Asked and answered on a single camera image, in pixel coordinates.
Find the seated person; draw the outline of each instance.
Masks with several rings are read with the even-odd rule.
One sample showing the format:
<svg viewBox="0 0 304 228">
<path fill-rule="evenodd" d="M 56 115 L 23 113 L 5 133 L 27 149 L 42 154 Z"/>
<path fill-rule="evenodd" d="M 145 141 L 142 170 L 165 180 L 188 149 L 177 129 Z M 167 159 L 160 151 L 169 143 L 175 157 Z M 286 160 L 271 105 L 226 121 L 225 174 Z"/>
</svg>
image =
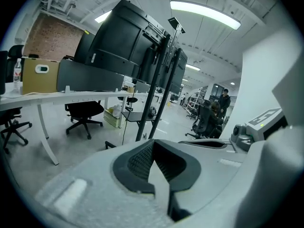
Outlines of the seated person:
<svg viewBox="0 0 304 228">
<path fill-rule="evenodd" d="M 211 134 L 209 137 L 214 139 L 218 139 L 222 134 L 222 126 L 218 126 L 218 125 L 222 125 L 224 122 L 223 119 L 217 117 L 219 108 L 220 105 L 218 102 L 212 102 L 208 126 L 205 131 L 206 135 Z"/>
</svg>

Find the white table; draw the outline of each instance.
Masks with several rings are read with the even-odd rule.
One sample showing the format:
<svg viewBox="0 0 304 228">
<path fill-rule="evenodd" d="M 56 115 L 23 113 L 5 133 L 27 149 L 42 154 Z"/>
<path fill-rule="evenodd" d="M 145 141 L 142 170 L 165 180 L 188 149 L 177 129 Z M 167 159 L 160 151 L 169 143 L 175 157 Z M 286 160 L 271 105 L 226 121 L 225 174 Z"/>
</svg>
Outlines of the white table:
<svg viewBox="0 0 304 228">
<path fill-rule="evenodd" d="M 34 129 L 36 131 L 37 137 L 41 140 L 43 147 L 45 148 L 47 154 L 53 161 L 55 165 L 59 162 L 52 152 L 47 139 L 48 133 L 44 124 L 43 115 L 41 111 L 41 105 L 46 103 L 53 103 L 54 105 L 63 105 L 69 103 L 86 102 L 86 101 L 98 101 L 104 100 L 104 108 L 108 108 L 108 98 L 109 97 L 123 97 L 122 111 L 125 108 L 127 97 L 132 97 L 133 93 L 128 93 L 126 91 L 117 92 L 71 92 L 71 93 L 51 93 L 51 94 L 35 94 L 35 95 L 24 95 L 13 91 L 13 83 L 6 83 L 6 92 L 1 96 L 0 110 L 8 110 L 17 107 L 31 106 L 33 108 L 33 118 L 34 118 Z M 147 96 L 147 93 L 135 93 L 134 96 Z M 119 127 L 122 126 L 123 115 L 120 115 Z"/>
</svg>

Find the fluorescent light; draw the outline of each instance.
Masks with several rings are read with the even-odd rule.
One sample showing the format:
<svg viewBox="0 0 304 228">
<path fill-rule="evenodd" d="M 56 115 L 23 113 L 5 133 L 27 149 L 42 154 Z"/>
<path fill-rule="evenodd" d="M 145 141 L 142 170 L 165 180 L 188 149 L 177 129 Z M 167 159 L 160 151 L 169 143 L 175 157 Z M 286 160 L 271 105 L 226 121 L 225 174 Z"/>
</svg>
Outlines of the fluorescent light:
<svg viewBox="0 0 304 228">
<path fill-rule="evenodd" d="M 189 3 L 189 2 L 182 2 L 182 1 L 171 1 L 170 2 L 171 9 L 173 10 L 182 10 L 192 13 L 197 13 L 212 19 L 215 19 L 225 25 L 233 29 L 238 29 L 241 26 L 241 23 L 236 19 L 216 10 L 210 8 L 208 6 L 202 6 L 199 4 Z"/>
<path fill-rule="evenodd" d="M 109 14 L 110 14 L 111 12 L 112 12 L 112 10 L 110 10 L 110 11 L 104 13 L 103 15 L 100 15 L 99 17 L 97 17 L 97 18 L 95 19 L 95 21 L 98 22 L 98 23 L 101 23 L 101 22 L 105 21 L 105 19 L 109 16 Z"/>
<path fill-rule="evenodd" d="M 191 69 L 194 69 L 194 70 L 196 70 L 196 71 L 200 71 L 200 68 L 195 67 L 195 66 L 191 66 L 191 65 L 189 65 L 189 64 L 186 64 L 186 67 L 191 68 Z"/>
</svg>

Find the water bottle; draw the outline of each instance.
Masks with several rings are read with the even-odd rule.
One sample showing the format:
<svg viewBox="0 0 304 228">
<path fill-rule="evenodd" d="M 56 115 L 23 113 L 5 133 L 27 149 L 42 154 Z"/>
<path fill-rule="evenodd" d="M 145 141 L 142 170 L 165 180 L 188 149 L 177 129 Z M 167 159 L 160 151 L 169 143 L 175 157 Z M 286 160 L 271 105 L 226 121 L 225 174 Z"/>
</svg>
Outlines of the water bottle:
<svg viewBox="0 0 304 228">
<path fill-rule="evenodd" d="M 17 59 L 17 63 L 14 67 L 14 91 L 19 93 L 21 80 L 21 58 Z"/>
</svg>

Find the white floor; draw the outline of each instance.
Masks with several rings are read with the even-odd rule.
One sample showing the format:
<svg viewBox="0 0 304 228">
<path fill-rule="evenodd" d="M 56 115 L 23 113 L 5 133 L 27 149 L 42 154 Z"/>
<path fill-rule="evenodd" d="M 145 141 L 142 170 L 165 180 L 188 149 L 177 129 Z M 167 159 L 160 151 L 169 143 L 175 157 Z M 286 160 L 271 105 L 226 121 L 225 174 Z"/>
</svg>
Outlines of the white floor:
<svg viewBox="0 0 304 228">
<path fill-rule="evenodd" d="M 118 104 L 117 99 L 109 99 L 109 106 Z M 141 112 L 143 104 L 141 100 L 133 104 L 135 112 Z M 92 139 L 86 138 L 86 131 L 83 126 L 79 126 L 66 135 L 66 128 L 71 126 L 70 118 L 67 116 L 63 105 L 42 105 L 42 112 L 49 135 L 48 143 L 56 155 L 59 165 L 55 166 L 51 162 L 40 141 L 36 138 L 34 128 L 20 128 L 20 133 L 28 139 L 29 143 L 23 146 L 22 140 L 12 135 L 8 144 L 10 155 L 7 155 L 10 167 L 19 186 L 30 195 L 35 195 L 37 191 L 50 179 L 58 175 L 63 170 L 73 166 L 86 157 L 97 151 L 105 150 L 105 141 L 114 145 L 122 145 L 123 128 L 114 128 L 103 119 L 103 114 L 94 116 L 92 120 L 102 121 L 103 127 L 97 124 L 90 124 L 89 131 Z M 31 109 L 23 107 L 21 109 L 22 118 L 19 122 L 30 121 Z M 190 133 L 194 119 L 186 117 L 187 112 L 178 104 L 165 106 L 162 113 L 162 121 L 159 122 L 154 139 L 166 139 L 174 142 L 190 140 L 185 133 Z M 150 133 L 152 124 L 146 123 L 144 133 Z M 128 122 L 124 143 L 134 142 L 138 131 L 137 123 Z"/>
</svg>

